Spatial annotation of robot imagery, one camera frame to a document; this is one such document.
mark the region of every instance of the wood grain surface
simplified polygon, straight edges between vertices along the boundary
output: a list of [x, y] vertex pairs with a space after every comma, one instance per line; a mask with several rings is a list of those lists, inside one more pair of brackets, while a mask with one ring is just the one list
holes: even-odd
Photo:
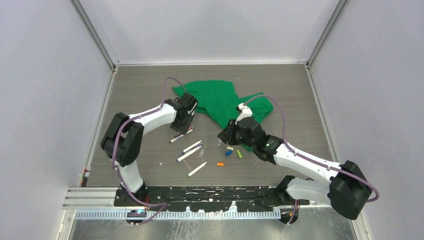
[[[121, 66], [104, 117], [87, 186], [119, 185], [110, 159], [100, 148], [100, 141], [116, 113], [135, 114], [159, 105], [166, 77], [177, 78], [183, 83], [214, 79], [232, 81], [239, 97], [258, 92], [274, 97], [287, 118], [288, 142], [320, 158], [331, 160], [308, 75], [301, 64]], [[171, 87], [177, 85], [169, 81], [167, 98], [176, 97]], [[226, 157], [226, 146], [218, 145], [217, 134], [221, 128], [204, 114], [197, 113], [192, 125], [193, 132], [172, 144], [169, 140], [177, 132], [169, 125], [144, 136], [137, 164], [148, 186], [277, 185], [285, 175], [304, 177], [292, 169], [261, 161], [240, 146], [236, 149], [240, 149], [243, 158], [239, 158], [236, 152]], [[281, 137], [283, 122], [277, 107], [265, 118], [262, 128], [268, 134]], [[199, 157], [199, 150], [185, 161], [191, 169], [205, 161], [207, 164], [192, 177], [187, 177], [189, 167], [183, 161], [176, 162], [176, 159], [183, 149], [198, 140], [203, 140], [203, 156]]]

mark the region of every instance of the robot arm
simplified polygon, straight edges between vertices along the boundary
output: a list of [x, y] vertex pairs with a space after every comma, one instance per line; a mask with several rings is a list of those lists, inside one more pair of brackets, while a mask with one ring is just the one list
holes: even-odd
[[[366, 180], [355, 163], [346, 161], [340, 164], [299, 150], [281, 138], [266, 134], [252, 117], [252, 111], [248, 106], [241, 103], [236, 109], [239, 117], [231, 119], [227, 127], [218, 134], [218, 138], [228, 145], [243, 144], [251, 147], [259, 159], [294, 169], [314, 180], [285, 176], [277, 186], [278, 197], [281, 200], [287, 203], [299, 199], [316, 201], [331, 205], [345, 218], [354, 220], [358, 217], [372, 190], [357, 180], [333, 170], [333, 168], [341, 169]], [[306, 156], [327, 167], [300, 156]]]
[[[165, 124], [170, 124], [173, 130], [185, 134], [193, 120], [197, 105], [198, 101], [196, 98], [189, 93], [184, 93], [181, 98], [175, 101], [171, 99], [166, 100], [161, 108], [158, 106], [144, 112], [130, 115], [119, 112], [113, 117], [100, 143], [101, 148], [111, 159], [114, 151], [115, 139], [121, 125], [128, 119], [142, 116], [134, 119], [125, 126], [122, 132], [124, 134], [126, 133], [126, 136], [124, 137], [121, 135], [119, 137], [119, 143], [116, 150], [116, 162], [118, 163], [116, 166], [118, 168], [117, 170], [119, 170], [127, 189], [133, 193], [137, 199], [143, 201], [147, 195], [146, 183], [140, 176], [136, 161], [140, 153], [143, 136], [153, 129]], [[145, 113], [152, 112], [152, 110], [158, 108], [160, 108], [158, 111], [145, 115]]]

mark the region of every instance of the green cloth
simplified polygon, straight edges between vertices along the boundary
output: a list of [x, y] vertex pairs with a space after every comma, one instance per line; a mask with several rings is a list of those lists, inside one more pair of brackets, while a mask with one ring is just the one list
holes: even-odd
[[[233, 83], [224, 80], [193, 81], [184, 86], [187, 92], [198, 101], [196, 112], [210, 116], [222, 129], [226, 128], [230, 119], [237, 119], [239, 116], [236, 110], [237, 105], [256, 95], [263, 94], [259, 92], [239, 98]], [[184, 94], [181, 86], [174, 87], [173, 90], [179, 97]], [[248, 106], [252, 110], [253, 118], [258, 123], [262, 123], [262, 120], [273, 110], [273, 105], [266, 97], [258, 97], [249, 102]]]

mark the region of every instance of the purple cable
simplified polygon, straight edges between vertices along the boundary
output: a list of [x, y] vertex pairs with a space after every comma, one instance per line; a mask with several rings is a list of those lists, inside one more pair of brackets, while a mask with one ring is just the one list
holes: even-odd
[[116, 162], [116, 157], [117, 157], [117, 150], [118, 150], [118, 143], [119, 143], [119, 138], [120, 138], [120, 136], [121, 136], [121, 133], [122, 133], [122, 131], [124, 130], [124, 128], [125, 128], [125, 126], [128, 124], [128, 123], [130, 123], [131, 121], [133, 121], [133, 120], [135, 120], [135, 119], [139, 119], [139, 118], [142, 118], [142, 117], [145, 117], [145, 116], [147, 116], [147, 115], [150, 115], [150, 114], [154, 114], [154, 113], [156, 113], [156, 112], [158, 112], [158, 111], [160, 111], [161, 109], [162, 109], [162, 107], [164, 106], [164, 104], [165, 104], [165, 96], [166, 96], [166, 90], [167, 90], [167, 81], [169, 80], [169, 79], [172, 79], [172, 80], [174, 80], [174, 81], [176, 81], [177, 83], [179, 83], [180, 85], [181, 85], [181, 87], [184, 89], [184, 92], [186, 92], [186, 88], [184, 87], [184, 85], [180, 82], [180, 81], [178, 81], [177, 79], [175, 79], [175, 78], [173, 78], [173, 77], [167, 77], [166, 79], [165, 79], [165, 83], [163, 84], [163, 94], [162, 94], [162, 102], [161, 102], [161, 104], [160, 104], [160, 106], [158, 107], [158, 108], [155, 108], [155, 109], [153, 109], [153, 110], [151, 110], [151, 111], [149, 111], [149, 112], [146, 112], [146, 113], [143, 113], [143, 114], [141, 114], [141, 115], [138, 115], [138, 116], [134, 116], [134, 117], [131, 117], [130, 119], [128, 119], [128, 120], [126, 120], [121, 126], [120, 126], [120, 128], [119, 128], [119, 130], [118, 130], [118, 132], [117, 132], [117, 134], [116, 134], [116, 138], [115, 138], [115, 143], [114, 143], [114, 146], [113, 146], [113, 153], [112, 153], [112, 169], [114, 169], [114, 170], [116, 170], [116, 173], [117, 173], [117, 175], [118, 175], [118, 178], [119, 178], [119, 181], [122, 183], [122, 186], [125, 188], [125, 190], [126, 190], [126, 192], [128, 193], [128, 195], [134, 200], [134, 201], [136, 201], [138, 204], [141, 204], [141, 205], [143, 205], [143, 206], [147, 206], [147, 207], [159, 207], [159, 206], [162, 206], [155, 214], [153, 214], [151, 217], [149, 217], [148, 219], [146, 219], [146, 220], [144, 220], [142, 223], [140, 223], [140, 224], [146, 224], [146, 223], [148, 223], [148, 222], [150, 222], [154, 217], [156, 217], [166, 206], [167, 206], [167, 202], [162, 202], [162, 203], [156, 203], [156, 204], [151, 204], [151, 203], [146, 203], [146, 202], [143, 202], [143, 201], [140, 201], [140, 200], [138, 200], [134, 195], [133, 195], [133, 193], [131, 192], [131, 191], [129, 191], [128, 190], [128, 187], [127, 187], [127, 184], [124, 182], [124, 179], [122, 178], [122, 176], [121, 176], [121, 173], [120, 173], [120, 171], [116, 168], [116, 166], [115, 166], [115, 162]]
[[[274, 99], [274, 98], [272, 98], [272, 97], [270, 97], [270, 96], [267, 96], [267, 95], [256, 95], [256, 96], [254, 96], [254, 97], [252, 97], [251, 99], [249, 99], [249, 100], [247, 100], [245, 103], [244, 103], [244, 106], [246, 106], [248, 103], [250, 103], [252, 100], [254, 100], [254, 99], [257, 99], [257, 98], [260, 98], [260, 97], [265, 97], [265, 98], [268, 98], [268, 99], [270, 99], [271, 101], [273, 101], [276, 105], [277, 105], [277, 107], [278, 107], [278, 109], [279, 109], [279, 111], [280, 111], [280, 113], [281, 113], [281, 117], [282, 117], [282, 141], [284, 142], [284, 145], [292, 152], [292, 153], [295, 153], [295, 150], [289, 145], [289, 143], [286, 141], [286, 118], [284, 117], [284, 112], [283, 112], [283, 109], [281, 108], [281, 106], [280, 106], [280, 104]], [[300, 154], [300, 153], [297, 153], [296, 154], [297, 156], [299, 156], [299, 157], [301, 157], [301, 158], [303, 158], [303, 159], [305, 159], [305, 160], [307, 160], [307, 161], [309, 161], [309, 162], [311, 162], [311, 163], [313, 163], [313, 164], [316, 164], [316, 165], [318, 165], [318, 166], [320, 166], [320, 167], [323, 167], [323, 168], [327, 168], [328, 166], [327, 165], [325, 165], [324, 163], [321, 163], [321, 162], [319, 162], [319, 161], [315, 161], [314, 159], [312, 159], [312, 158], [309, 158], [309, 157], [307, 157], [307, 156], [305, 156], [305, 155], [303, 155], [303, 154]], [[374, 192], [375, 192], [375, 197], [373, 197], [373, 198], [371, 198], [371, 199], [368, 199], [366, 202], [367, 203], [371, 203], [371, 202], [374, 202], [374, 201], [377, 201], [377, 199], [379, 199], [380, 198], [380, 193], [379, 193], [379, 191], [377, 190], [377, 188], [375, 188], [371, 183], [369, 183], [368, 181], [366, 181], [366, 180], [364, 180], [364, 179], [362, 179], [362, 178], [360, 178], [360, 177], [358, 177], [358, 176], [356, 176], [356, 175], [353, 175], [352, 173], [350, 173], [350, 172], [348, 172], [348, 171], [345, 171], [345, 170], [342, 170], [342, 169], [338, 169], [338, 168], [335, 168], [335, 167], [332, 167], [332, 166], [330, 166], [330, 168], [329, 169], [331, 169], [331, 170], [333, 170], [333, 171], [336, 171], [336, 172], [339, 172], [339, 173], [341, 173], [341, 174], [344, 174], [344, 175], [347, 175], [347, 176], [349, 176], [349, 177], [351, 177], [351, 178], [353, 178], [353, 179], [355, 179], [355, 180], [357, 180], [357, 181], [359, 181], [360, 183], [362, 183], [362, 184], [364, 184], [364, 185], [366, 185], [366, 186], [368, 186], [370, 189], [372, 189]]]
[[293, 207], [293, 211], [291, 212], [291, 216], [290, 216], [290, 219], [288, 220], [288, 222], [287, 222], [287, 225], [288, 226], [290, 226], [290, 224], [292, 223], [292, 221], [293, 221], [293, 218], [295, 217], [295, 213], [296, 213], [296, 209], [298, 208], [298, 200], [295, 200], [294, 201], [294, 207]]

